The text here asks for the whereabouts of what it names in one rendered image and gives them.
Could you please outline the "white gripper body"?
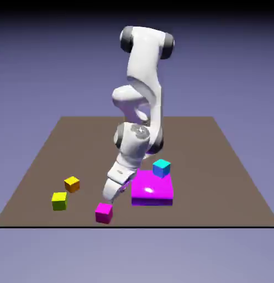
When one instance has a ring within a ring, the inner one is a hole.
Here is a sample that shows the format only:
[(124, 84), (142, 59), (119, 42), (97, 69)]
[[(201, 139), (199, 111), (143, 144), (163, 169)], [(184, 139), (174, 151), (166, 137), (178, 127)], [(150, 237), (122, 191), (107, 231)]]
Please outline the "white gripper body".
[(113, 202), (129, 185), (129, 181), (124, 184), (119, 184), (108, 178), (103, 189), (103, 197), (108, 202)]

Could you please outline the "small magenta cube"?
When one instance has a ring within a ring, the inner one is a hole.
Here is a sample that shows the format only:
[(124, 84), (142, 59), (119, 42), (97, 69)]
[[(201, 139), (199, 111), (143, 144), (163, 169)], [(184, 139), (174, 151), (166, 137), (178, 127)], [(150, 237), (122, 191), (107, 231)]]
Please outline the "small magenta cube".
[(109, 224), (113, 217), (113, 205), (108, 203), (99, 203), (95, 210), (96, 222)]

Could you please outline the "small orange cube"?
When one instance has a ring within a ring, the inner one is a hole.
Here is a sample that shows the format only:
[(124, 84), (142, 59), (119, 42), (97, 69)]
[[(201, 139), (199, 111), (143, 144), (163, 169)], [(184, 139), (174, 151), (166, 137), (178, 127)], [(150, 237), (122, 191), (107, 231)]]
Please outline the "small orange cube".
[(80, 180), (74, 176), (71, 176), (64, 180), (65, 189), (69, 193), (74, 193), (80, 189)]

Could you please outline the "small yellow-green cube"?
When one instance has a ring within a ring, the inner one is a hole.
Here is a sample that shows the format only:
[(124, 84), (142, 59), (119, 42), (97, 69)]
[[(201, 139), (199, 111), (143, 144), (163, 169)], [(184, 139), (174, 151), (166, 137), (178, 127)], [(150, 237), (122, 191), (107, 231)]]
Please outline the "small yellow-green cube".
[(67, 192), (54, 192), (51, 199), (54, 211), (63, 211), (67, 209)]

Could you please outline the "small cyan cube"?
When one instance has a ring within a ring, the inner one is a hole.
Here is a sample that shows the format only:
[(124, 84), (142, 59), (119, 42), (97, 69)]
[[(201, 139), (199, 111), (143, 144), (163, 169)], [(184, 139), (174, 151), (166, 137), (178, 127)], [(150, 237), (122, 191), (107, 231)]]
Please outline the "small cyan cube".
[(171, 170), (171, 163), (164, 159), (158, 159), (152, 165), (152, 171), (154, 175), (160, 178), (164, 178), (165, 176), (170, 174), (170, 170)]

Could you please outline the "large magenta box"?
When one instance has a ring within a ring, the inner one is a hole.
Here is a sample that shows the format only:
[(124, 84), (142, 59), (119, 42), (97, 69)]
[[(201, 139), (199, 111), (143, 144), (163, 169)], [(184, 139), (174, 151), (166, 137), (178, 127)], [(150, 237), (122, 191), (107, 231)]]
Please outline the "large magenta box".
[(133, 206), (172, 206), (171, 175), (159, 177), (151, 170), (138, 170), (131, 182), (131, 204)]

